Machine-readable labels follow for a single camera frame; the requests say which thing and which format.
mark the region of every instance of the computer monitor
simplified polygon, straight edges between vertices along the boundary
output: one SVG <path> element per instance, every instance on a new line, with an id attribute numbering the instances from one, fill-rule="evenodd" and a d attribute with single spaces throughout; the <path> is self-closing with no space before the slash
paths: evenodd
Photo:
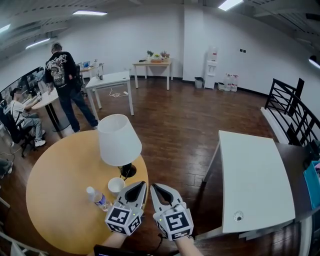
<path id="1" fill-rule="evenodd" d="M 84 68 L 89 68 L 89 66 L 90 66 L 90 61 L 84 61 L 83 62 L 83 67 Z"/>

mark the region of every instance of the white lamp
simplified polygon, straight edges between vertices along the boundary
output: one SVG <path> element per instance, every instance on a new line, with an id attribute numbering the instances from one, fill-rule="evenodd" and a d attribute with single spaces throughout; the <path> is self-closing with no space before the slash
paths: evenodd
<path id="1" fill-rule="evenodd" d="M 111 166 L 122 166 L 121 174 L 132 177 L 136 167 L 131 164 L 141 153 L 142 144 L 129 119 L 123 114 L 112 114 L 98 124 L 100 155 Z"/>

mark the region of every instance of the black metal railing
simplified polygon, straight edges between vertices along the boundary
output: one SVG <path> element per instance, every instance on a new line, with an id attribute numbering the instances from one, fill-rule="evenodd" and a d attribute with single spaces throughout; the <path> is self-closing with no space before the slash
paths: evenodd
<path id="1" fill-rule="evenodd" d="M 300 99 L 303 85 L 301 79 L 297 88 L 273 79 L 264 108 L 270 110 L 290 145 L 306 147 L 318 140 L 315 131 L 319 134 L 320 121 Z"/>

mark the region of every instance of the trash can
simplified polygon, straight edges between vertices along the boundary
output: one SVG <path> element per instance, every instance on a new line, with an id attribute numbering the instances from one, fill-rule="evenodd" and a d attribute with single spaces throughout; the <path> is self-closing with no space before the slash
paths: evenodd
<path id="1" fill-rule="evenodd" d="M 195 79 L 194 81 L 195 88 L 201 89 L 202 85 L 204 84 L 204 79 L 202 77 L 195 77 L 194 79 Z"/>

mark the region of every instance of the man in black t-shirt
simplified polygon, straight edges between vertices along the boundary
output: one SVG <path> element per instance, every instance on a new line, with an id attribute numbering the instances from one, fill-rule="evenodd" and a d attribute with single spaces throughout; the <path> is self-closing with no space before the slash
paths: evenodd
<path id="1" fill-rule="evenodd" d="M 55 86 L 61 107 L 75 133 L 80 131 L 80 126 L 72 108 L 71 99 L 82 111 L 89 124 L 94 129 L 97 129 L 98 121 L 91 113 L 76 86 L 76 64 L 74 59 L 69 52 L 62 51 L 62 46 L 58 42 L 52 45 L 51 52 L 51 58 L 45 63 L 45 82 L 49 86 L 48 93 L 50 94 Z"/>

